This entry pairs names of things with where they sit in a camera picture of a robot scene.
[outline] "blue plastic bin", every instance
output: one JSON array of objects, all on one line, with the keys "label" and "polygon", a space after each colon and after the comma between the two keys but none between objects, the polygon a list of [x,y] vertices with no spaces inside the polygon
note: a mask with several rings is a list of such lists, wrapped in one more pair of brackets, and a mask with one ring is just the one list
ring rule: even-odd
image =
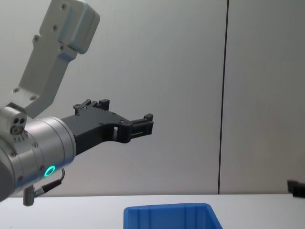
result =
[{"label": "blue plastic bin", "polygon": [[169,204],[129,207],[124,229],[222,229],[208,204]]}]

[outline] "white table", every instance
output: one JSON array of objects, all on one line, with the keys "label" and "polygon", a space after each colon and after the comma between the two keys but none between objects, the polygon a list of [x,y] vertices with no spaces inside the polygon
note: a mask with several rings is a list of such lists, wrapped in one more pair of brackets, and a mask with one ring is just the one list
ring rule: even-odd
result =
[{"label": "white table", "polygon": [[126,207],[170,203],[208,203],[224,229],[305,229],[305,199],[286,194],[9,198],[0,229],[122,229]]}]

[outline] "green led ring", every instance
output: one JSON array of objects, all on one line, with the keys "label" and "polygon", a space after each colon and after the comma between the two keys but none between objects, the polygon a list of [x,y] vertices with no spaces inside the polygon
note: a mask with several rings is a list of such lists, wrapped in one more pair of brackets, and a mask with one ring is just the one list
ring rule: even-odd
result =
[{"label": "green led ring", "polygon": [[56,166],[50,166],[44,173],[44,176],[45,177],[50,176],[51,174],[53,174],[55,172],[55,170],[56,170]]}]

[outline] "gray wall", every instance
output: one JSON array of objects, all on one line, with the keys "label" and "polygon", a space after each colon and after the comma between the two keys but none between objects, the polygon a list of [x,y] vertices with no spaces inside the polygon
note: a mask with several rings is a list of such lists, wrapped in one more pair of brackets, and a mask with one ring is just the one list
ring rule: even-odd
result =
[{"label": "gray wall", "polygon": [[305,181],[305,1],[230,0],[221,193]]},{"label": "gray wall", "polygon": [[[227,1],[88,2],[101,15],[91,48],[40,117],[109,98],[126,118],[153,113],[155,126],[78,156],[49,195],[217,193]],[[0,96],[17,85],[48,5],[0,8]],[[304,11],[299,0],[230,0],[221,193],[286,192],[287,179],[304,180]]]},{"label": "gray wall", "polygon": [[[216,193],[226,1],[87,2],[101,15],[96,35],[40,117],[65,117],[87,98],[109,98],[126,118],[153,113],[155,126],[152,136],[78,156],[50,195]],[[0,9],[8,21],[1,94],[18,83],[48,4],[12,0]]]}]

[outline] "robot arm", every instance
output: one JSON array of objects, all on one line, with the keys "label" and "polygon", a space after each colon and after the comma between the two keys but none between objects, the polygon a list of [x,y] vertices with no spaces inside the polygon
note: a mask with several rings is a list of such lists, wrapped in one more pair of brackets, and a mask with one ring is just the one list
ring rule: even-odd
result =
[{"label": "robot arm", "polygon": [[[109,100],[86,100],[63,119],[27,123],[50,106],[68,63],[85,53],[99,15],[80,0],[52,0],[21,82],[0,106],[0,202],[21,190],[24,205],[60,185],[76,155],[104,142],[128,143],[150,135],[153,115],[129,121],[109,111]],[[62,169],[61,179],[35,191],[33,184]]]}]

